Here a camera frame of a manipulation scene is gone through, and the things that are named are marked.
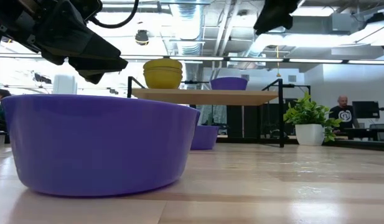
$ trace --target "green leaves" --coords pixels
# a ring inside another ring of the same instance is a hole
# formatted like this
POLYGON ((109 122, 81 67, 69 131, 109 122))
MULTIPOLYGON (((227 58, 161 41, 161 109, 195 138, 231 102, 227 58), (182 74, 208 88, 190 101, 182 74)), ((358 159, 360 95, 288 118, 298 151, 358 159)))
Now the green leaves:
POLYGON ((335 134, 333 133, 333 127, 339 127, 341 119, 329 118, 326 119, 326 115, 330 112, 330 109, 326 106, 317 105, 315 101, 309 101, 311 96, 308 92, 305 92, 304 97, 296 100, 296 105, 291 107, 289 103, 289 109, 283 115, 283 119, 286 123, 296 124, 321 124, 325 127, 325 142, 334 141, 335 134))

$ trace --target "potted plant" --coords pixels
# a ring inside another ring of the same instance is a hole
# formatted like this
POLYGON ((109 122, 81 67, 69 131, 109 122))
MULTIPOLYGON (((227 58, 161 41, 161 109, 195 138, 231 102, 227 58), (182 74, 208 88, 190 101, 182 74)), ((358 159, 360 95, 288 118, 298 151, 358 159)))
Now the potted plant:
POLYGON ((333 127, 339 127, 341 119, 326 118, 329 108, 311 101, 311 96, 305 92, 303 98, 296 100, 296 105, 284 114, 287 123, 296 126, 297 140, 300 145, 321 146, 323 140, 334 141, 333 127))

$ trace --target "stacked yellow bowls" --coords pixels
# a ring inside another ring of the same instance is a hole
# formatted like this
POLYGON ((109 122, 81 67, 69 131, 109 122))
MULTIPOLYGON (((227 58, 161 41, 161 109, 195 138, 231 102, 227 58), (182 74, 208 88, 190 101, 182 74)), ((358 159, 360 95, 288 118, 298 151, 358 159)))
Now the stacked yellow bowls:
POLYGON ((163 58, 143 65, 143 75, 149 88, 176 89, 182 81, 182 64, 177 60, 163 58))

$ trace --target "man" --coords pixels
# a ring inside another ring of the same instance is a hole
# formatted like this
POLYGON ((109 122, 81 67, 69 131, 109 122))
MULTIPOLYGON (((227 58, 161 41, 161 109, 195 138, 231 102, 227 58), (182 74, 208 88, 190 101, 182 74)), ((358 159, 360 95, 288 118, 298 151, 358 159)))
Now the man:
POLYGON ((359 128, 358 121, 354 118, 354 108, 348 105, 347 96, 339 96, 338 106, 335 106, 330 109, 330 118, 341 119, 340 127, 338 131, 342 131, 345 128, 352 128, 352 125, 355 128, 359 128))
MULTIPOLYGON (((11 96, 9 91, 0 90, 0 101, 7 96, 11 96)), ((0 105, 0 131, 6 131, 5 113, 2 105, 0 105)))

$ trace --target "wooden shelf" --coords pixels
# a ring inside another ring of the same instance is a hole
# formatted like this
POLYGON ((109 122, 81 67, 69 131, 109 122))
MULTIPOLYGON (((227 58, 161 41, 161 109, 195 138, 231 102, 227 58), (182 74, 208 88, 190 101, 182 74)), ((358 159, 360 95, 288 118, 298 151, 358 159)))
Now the wooden shelf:
POLYGON ((278 97, 277 91, 132 89, 139 99, 188 105, 259 106, 278 97))

